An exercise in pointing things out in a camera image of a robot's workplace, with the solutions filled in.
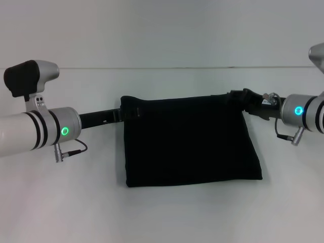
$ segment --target white surface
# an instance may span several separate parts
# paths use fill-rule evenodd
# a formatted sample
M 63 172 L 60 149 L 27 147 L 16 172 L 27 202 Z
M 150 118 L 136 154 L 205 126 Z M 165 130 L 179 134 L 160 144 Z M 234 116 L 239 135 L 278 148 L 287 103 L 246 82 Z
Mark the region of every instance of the white surface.
M 324 77 L 307 68 L 61 70 L 43 95 L 49 108 L 86 113 L 116 108 L 122 95 L 163 99 L 242 88 L 316 95 Z M 3 115 L 24 110 L 2 82 L 0 97 Z M 82 131 L 89 151 L 61 164 L 53 147 L 1 158 L 0 242 L 322 242 L 324 136 L 306 131 L 294 147 L 275 137 L 273 120 L 246 121 L 262 181 L 126 188 L 123 124 Z M 296 132 L 280 122 L 278 129 Z M 63 151 L 77 148 L 62 144 Z
M 311 65 L 321 0 L 2 0 L 0 67 Z
M 27 114 L 0 118 L 0 156 L 29 151 L 36 140 L 35 124 Z

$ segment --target black fabric bag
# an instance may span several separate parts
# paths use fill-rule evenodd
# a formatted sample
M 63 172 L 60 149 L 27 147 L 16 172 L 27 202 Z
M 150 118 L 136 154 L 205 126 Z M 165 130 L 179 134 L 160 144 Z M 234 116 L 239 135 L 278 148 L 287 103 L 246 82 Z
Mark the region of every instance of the black fabric bag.
M 242 110 L 227 95 L 121 98 L 127 185 L 262 180 Z

